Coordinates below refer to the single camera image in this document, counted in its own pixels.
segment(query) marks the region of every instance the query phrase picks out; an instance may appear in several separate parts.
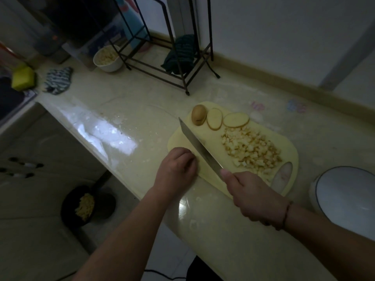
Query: black wire rack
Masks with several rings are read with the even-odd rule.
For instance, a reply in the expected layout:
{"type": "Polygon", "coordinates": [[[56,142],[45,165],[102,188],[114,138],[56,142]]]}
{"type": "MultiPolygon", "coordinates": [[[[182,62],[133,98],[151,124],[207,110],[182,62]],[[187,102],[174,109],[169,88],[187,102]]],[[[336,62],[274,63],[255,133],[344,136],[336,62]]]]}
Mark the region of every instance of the black wire rack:
{"type": "Polygon", "coordinates": [[[195,42],[195,45],[196,45],[196,55],[195,55],[195,60],[194,60],[194,67],[192,70],[190,70],[189,72],[187,73],[182,73],[182,69],[181,69],[181,64],[180,64],[180,61],[179,61],[179,58],[178,58],[178,55],[177,55],[177,50],[176,50],[176,46],[175,46],[175,41],[174,41],[174,37],[173,37],[173,34],[172,34],[172,28],[171,28],[171,23],[169,21],[169,17],[168,17],[168,12],[167,12],[167,8],[166,8],[166,5],[163,1],[161,0],[153,0],[155,2],[157,2],[158,4],[160,4],[162,10],[163,10],[163,14],[164,14],[164,18],[165,18],[165,23],[166,23],[166,26],[167,26],[167,29],[168,29],[168,33],[169,33],[169,37],[170,37],[170,40],[166,40],[166,39],[162,39],[162,38],[159,38],[159,37],[155,37],[155,36],[152,36],[148,30],[148,27],[146,25],[146,22],[144,21],[144,18],[143,18],[143,15],[142,15],[142,12],[138,6],[138,3],[137,3],[137,0],[134,0],[134,4],[136,5],[138,11],[139,11],[139,14],[140,14],[140,17],[142,19],[142,22],[143,22],[143,26],[138,30],[138,32],[136,33],[133,33],[132,30],[130,29],[129,27],[129,24],[128,22],[126,21],[124,15],[122,14],[121,10],[120,10],[120,7],[119,5],[117,4],[116,0],[113,0],[115,6],[117,7],[119,13],[120,13],[120,16],[122,17],[126,27],[129,29],[130,33],[131,33],[131,39],[128,39],[127,42],[122,45],[120,47],[120,49],[117,49],[113,43],[113,41],[110,39],[110,37],[107,35],[107,33],[105,32],[104,28],[100,25],[100,23],[96,20],[96,18],[93,16],[93,14],[90,12],[89,8],[87,7],[86,3],[84,2],[84,0],[81,0],[81,2],[84,4],[84,6],[86,7],[88,13],[90,14],[90,16],[92,17],[92,19],[94,20],[94,22],[96,23],[97,27],[102,31],[102,33],[106,36],[106,38],[108,39],[108,41],[110,42],[111,46],[113,47],[113,49],[116,51],[116,53],[119,55],[119,57],[121,58],[121,60],[124,62],[126,68],[128,68],[129,70],[132,70],[133,69],[136,69],[138,71],[141,71],[147,75],[150,75],[154,78],[157,78],[163,82],[166,82],[166,83],[169,83],[169,84],[172,84],[176,87],[179,87],[181,89],[184,89],[185,90],[185,93],[187,95],[190,95],[187,87],[189,86],[189,84],[191,83],[191,81],[194,79],[194,77],[198,74],[199,70],[204,66],[204,64],[206,63],[209,67],[209,69],[215,74],[215,76],[217,78],[220,78],[220,76],[215,73],[215,71],[210,67],[209,63],[208,63],[208,60],[209,58],[211,58],[211,61],[213,61],[213,47],[212,47],[212,21],[211,21],[211,0],[207,0],[207,10],[208,10],[208,18],[209,18],[209,37],[210,37],[210,42],[209,44],[203,49],[201,50],[199,48],[199,42],[198,42],[198,32],[197,32],[197,28],[196,28],[196,21],[195,21],[195,14],[194,14],[194,6],[193,6],[193,0],[189,0],[189,7],[190,7],[190,15],[191,15],[191,19],[192,19],[192,25],[193,25],[193,31],[194,31],[194,42],[195,42]],[[138,34],[143,31],[143,29],[146,29],[146,32],[147,32],[147,36],[145,38],[142,38],[142,37],[139,37],[138,34]],[[129,55],[125,55],[122,53],[122,51],[124,50],[125,47],[127,47],[130,42],[134,39],[138,39],[140,40],[139,44],[129,53],[129,55]],[[145,63],[143,61],[140,61],[138,59],[135,59],[134,58],[134,55],[141,49],[141,47],[146,43],[146,42],[150,42],[151,44],[154,44],[154,45],[158,45],[158,46],[161,46],[161,47],[165,47],[165,48],[168,48],[168,49],[171,49],[172,51],[175,52],[176,54],[176,61],[177,61],[177,66],[178,66],[178,69],[179,69],[179,72],[180,72],[180,75],[174,75],[172,73],[169,73],[169,72],[166,72],[158,67],[155,67],[155,66],[152,66],[148,63],[145,63]],[[143,70],[137,66],[134,66],[132,65],[131,63],[129,63],[129,60],[131,61],[134,61],[136,63],[140,63],[148,68],[151,68],[153,70],[156,70],[160,73],[163,73],[163,74],[166,74],[170,77],[173,77],[175,79],[178,79],[178,80],[181,80],[182,81],[182,84],[176,84],[174,82],[171,82],[170,80],[167,80],[167,79],[164,79],[162,77],[159,77],[157,75],[154,75],[153,73],[151,72],[148,72],[146,70],[143,70]]]}

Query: sponge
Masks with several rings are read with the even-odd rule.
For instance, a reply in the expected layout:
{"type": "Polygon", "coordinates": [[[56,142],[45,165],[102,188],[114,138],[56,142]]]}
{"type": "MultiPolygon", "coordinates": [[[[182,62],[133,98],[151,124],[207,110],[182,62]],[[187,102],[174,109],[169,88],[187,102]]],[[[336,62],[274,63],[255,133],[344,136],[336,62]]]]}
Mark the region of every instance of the sponge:
{"type": "Polygon", "coordinates": [[[20,67],[13,70],[12,88],[22,91],[35,86],[35,72],[30,67],[20,67]]]}

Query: dish rag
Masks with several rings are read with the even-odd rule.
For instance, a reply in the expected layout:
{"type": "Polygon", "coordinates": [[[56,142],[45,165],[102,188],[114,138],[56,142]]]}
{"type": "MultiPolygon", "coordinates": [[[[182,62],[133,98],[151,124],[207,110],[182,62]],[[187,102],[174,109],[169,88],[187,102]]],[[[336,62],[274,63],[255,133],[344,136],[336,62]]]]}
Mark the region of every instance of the dish rag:
{"type": "Polygon", "coordinates": [[[60,70],[49,70],[47,73],[47,79],[44,82],[44,84],[46,84],[45,92],[58,95],[69,89],[72,72],[72,67],[66,67],[60,70]]]}
{"type": "MultiPolygon", "coordinates": [[[[182,73],[188,73],[194,68],[194,55],[196,54],[196,44],[194,34],[186,34],[175,41],[178,60],[180,62],[182,73]]],[[[168,73],[180,75],[177,65],[176,53],[171,50],[161,65],[168,73]]]]}

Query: hand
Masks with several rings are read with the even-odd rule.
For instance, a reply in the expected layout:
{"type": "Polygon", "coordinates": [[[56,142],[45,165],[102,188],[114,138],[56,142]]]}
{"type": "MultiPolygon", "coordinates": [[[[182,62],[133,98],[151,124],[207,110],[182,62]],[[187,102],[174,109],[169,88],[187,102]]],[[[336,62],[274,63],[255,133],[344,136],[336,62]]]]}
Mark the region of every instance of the hand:
{"type": "Polygon", "coordinates": [[[189,149],[174,148],[160,164],[153,188],[170,202],[190,186],[197,169],[195,155],[189,149]]]}
{"type": "Polygon", "coordinates": [[[260,221],[280,228],[288,206],[288,199],[271,189],[256,174],[251,172],[231,173],[221,170],[221,176],[227,184],[234,204],[242,215],[251,221],[260,221]]]}

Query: white bowl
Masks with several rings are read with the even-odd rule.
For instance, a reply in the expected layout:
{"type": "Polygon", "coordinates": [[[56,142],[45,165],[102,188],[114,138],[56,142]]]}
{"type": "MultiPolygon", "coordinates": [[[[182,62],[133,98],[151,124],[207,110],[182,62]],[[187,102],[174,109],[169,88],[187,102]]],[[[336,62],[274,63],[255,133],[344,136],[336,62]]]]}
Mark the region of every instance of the white bowl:
{"type": "Polygon", "coordinates": [[[105,47],[101,48],[98,52],[96,52],[96,54],[94,55],[94,58],[93,58],[94,64],[105,72],[115,72],[115,71],[119,70],[122,67],[122,65],[124,64],[124,62],[121,60],[121,58],[119,56],[117,56],[115,61],[111,62],[110,64],[99,65],[97,63],[98,57],[99,57],[98,55],[106,47],[112,47],[112,46],[111,45],[105,46],[105,47]]]}
{"type": "Polygon", "coordinates": [[[334,167],[312,182],[315,211],[331,222],[375,241],[375,175],[356,167],[334,167]]]}

